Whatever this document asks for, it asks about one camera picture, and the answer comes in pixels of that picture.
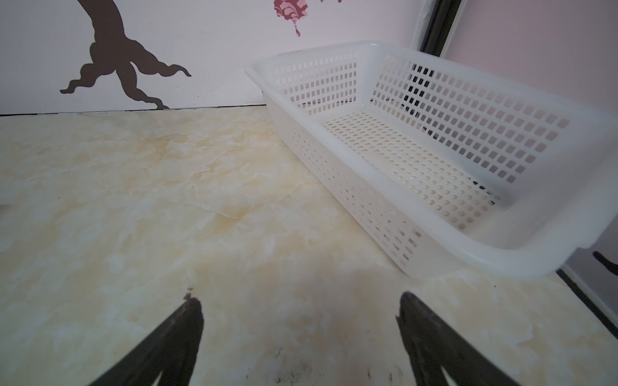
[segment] perforated basket side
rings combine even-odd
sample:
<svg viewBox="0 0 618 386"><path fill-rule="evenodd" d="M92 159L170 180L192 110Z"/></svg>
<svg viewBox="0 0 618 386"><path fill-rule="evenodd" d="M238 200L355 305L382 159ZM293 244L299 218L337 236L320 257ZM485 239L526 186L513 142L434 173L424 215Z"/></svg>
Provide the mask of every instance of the perforated basket side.
<svg viewBox="0 0 618 386"><path fill-rule="evenodd" d="M270 98L266 96L265 100L286 145L406 274L425 279L465 266Z"/></svg>
<svg viewBox="0 0 618 386"><path fill-rule="evenodd" d="M369 93L364 82L377 64L367 42L336 44L277 55L257 64L258 73L307 115L359 104Z"/></svg>
<svg viewBox="0 0 618 386"><path fill-rule="evenodd" d="M385 55L370 102L506 182L543 157L570 124L562 112L475 85L425 59Z"/></svg>

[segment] tree trunk decal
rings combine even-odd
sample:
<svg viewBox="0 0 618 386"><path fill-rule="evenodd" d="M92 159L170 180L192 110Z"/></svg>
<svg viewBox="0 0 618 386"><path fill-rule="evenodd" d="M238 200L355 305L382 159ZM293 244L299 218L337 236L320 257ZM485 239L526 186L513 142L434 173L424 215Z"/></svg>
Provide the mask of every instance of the tree trunk decal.
<svg viewBox="0 0 618 386"><path fill-rule="evenodd" d="M63 94L72 94L76 87L92 87L96 79L116 71L124 93L136 101L156 104L157 109L167 109L159 98L146 95L137 88L137 74L132 62L144 74L160 74L171 77L182 71L190 77L189 72L177 64L166 65L148 52L139 42L124 35L124 26L118 7L113 0L78 0L95 29L95 42L90 46L92 63L87 63L80 70L81 77L71 80L69 86L60 90Z"/></svg>
<svg viewBox="0 0 618 386"><path fill-rule="evenodd" d="M283 16L286 20L291 20L296 29L296 35L300 36L300 31L296 22L307 16L307 2L305 0L274 0L274 10L277 16Z"/></svg>

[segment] white wall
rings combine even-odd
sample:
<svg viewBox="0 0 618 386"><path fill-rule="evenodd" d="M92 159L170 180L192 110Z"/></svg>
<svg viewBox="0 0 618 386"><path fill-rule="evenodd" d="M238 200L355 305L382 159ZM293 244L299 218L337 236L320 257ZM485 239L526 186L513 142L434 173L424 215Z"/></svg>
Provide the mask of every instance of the white wall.
<svg viewBox="0 0 618 386"><path fill-rule="evenodd" d="M307 0L308 16L277 17L273 0L115 0L125 34L160 61L184 66L171 77L138 72L138 87L170 108L261 103L245 76L250 61L353 40L412 45L424 0ZM124 94L116 74L60 94L90 62L91 20L77 0L0 4L0 114L151 109Z"/></svg>

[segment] brown tree decal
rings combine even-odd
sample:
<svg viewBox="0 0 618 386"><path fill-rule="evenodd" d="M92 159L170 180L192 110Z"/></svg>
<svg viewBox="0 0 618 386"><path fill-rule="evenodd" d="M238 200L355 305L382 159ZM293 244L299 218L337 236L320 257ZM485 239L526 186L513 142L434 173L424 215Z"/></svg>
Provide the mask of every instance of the brown tree decal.
<svg viewBox="0 0 618 386"><path fill-rule="evenodd" d="M300 36L300 31L296 22L307 16L307 2L305 0L274 0L274 10L277 16L283 16L286 20L291 20L296 29L296 35Z"/></svg>
<svg viewBox="0 0 618 386"><path fill-rule="evenodd" d="M80 70L81 78L69 82L69 87L60 90L63 94L72 94L76 87L92 87L96 79L116 71L124 93L136 101L155 103L157 109L167 109L159 98L146 95L137 88L137 74L131 62L144 74L158 73L171 77L178 71L189 72L177 64L166 65L137 41L124 35L124 26L118 7L113 0L78 0L95 28L95 42L90 46L92 63L87 63Z"/></svg>

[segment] white plastic basket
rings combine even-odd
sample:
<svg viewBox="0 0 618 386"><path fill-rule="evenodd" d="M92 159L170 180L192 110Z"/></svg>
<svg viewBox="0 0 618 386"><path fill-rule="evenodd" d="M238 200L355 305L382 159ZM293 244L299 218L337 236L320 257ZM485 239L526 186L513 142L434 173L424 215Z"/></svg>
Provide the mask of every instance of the white plastic basket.
<svg viewBox="0 0 618 386"><path fill-rule="evenodd" d="M618 212L618 124L602 112L369 41L247 75L283 141L408 275L548 274Z"/></svg>

